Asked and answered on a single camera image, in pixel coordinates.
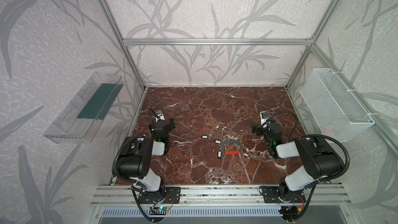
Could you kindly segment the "metal keyring plate red handle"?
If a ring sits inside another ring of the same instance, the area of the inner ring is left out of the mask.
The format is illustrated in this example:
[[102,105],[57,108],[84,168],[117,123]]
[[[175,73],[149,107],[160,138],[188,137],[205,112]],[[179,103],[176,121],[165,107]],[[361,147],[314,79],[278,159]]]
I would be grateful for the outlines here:
[[238,155],[243,151],[243,146],[239,141],[222,141],[219,150],[224,155]]

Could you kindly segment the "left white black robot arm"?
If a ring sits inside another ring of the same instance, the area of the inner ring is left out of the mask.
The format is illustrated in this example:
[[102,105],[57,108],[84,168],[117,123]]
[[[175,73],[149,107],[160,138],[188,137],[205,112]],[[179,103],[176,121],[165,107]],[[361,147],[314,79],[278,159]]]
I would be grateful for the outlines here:
[[165,156],[171,146],[170,132],[175,129],[173,118],[158,120],[149,126],[151,136],[128,136],[113,161],[112,172],[118,179],[132,184],[134,193],[163,198],[164,180],[150,168],[153,156]]

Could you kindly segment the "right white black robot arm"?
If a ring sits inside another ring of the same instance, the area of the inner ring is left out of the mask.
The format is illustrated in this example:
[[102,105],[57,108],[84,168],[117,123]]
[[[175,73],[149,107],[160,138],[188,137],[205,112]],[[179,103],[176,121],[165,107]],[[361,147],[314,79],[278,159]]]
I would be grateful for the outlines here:
[[259,192],[266,203],[289,203],[303,195],[303,191],[324,181],[345,174],[350,165],[347,149],[336,139],[309,134],[282,142],[282,128],[275,122],[252,125],[252,133],[264,137],[270,156],[275,159],[299,157],[302,165],[280,180],[278,186],[261,186]]

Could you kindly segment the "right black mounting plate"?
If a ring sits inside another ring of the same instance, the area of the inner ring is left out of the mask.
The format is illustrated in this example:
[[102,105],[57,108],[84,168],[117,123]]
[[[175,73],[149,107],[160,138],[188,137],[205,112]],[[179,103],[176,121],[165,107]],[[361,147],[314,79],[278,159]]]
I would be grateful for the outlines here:
[[260,186],[259,193],[264,203],[306,203],[302,190],[291,191],[283,186]]

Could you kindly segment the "black mounting plate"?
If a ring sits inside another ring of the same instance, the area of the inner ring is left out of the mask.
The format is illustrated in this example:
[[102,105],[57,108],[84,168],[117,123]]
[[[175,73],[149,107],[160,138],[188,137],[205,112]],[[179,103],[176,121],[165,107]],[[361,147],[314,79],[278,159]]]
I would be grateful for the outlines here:
[[181,197],[181,187],[165,187],[154,192],[141,192],[138,197],[140,204],[153,204],[156,202],[178,204]]
[[264,203],[306,203],[302,190],[291,191],[283,186],[260,186],[259,193]]

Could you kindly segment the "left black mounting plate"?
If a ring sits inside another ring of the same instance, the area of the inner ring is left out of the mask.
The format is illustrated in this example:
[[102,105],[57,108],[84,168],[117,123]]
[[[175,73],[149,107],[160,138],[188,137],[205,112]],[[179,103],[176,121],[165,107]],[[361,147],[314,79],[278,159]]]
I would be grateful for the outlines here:
[[154,192],[141,192],[138,197],[140,204],[153,204],[156,202],[178,204],[181,197],[181,187],[165,187]]

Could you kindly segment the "clear plastic wall bin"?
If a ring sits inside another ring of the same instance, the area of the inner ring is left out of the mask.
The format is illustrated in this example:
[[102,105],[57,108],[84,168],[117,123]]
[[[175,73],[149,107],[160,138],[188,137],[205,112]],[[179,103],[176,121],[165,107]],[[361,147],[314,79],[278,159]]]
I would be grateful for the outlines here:
[[44,137],[56,144],[91,143],[123,86],[119,75],[92,73]]

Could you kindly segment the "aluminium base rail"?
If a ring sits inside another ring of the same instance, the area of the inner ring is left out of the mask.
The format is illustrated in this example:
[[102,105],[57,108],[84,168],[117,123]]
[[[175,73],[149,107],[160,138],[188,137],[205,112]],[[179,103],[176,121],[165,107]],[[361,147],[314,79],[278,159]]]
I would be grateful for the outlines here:
[[[309,190],[291,202],[282,202],[268,192],[260,193],[260,185],[178,185],[166,193],[166,203],[174,206],[262,206],[296,205],[303,201],[311,205],[351,205],[346,190],[341,184],[316,186],[311,199]],[[99,186],[91,200],[91,207],[135,206],[130,186]]]

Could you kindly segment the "aluminium frame profiles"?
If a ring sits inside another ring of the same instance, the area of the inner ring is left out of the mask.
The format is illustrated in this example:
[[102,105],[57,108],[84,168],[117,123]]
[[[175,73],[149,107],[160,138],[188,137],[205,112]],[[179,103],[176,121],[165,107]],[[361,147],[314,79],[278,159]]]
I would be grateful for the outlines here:
[[336,137],[303,100],[328,68],[364,107],[369,124],[339,141],[398,153],[396,0],[249,0],[223,24],[231,0],[99,0],[140,86],[282,86],[308,132]]

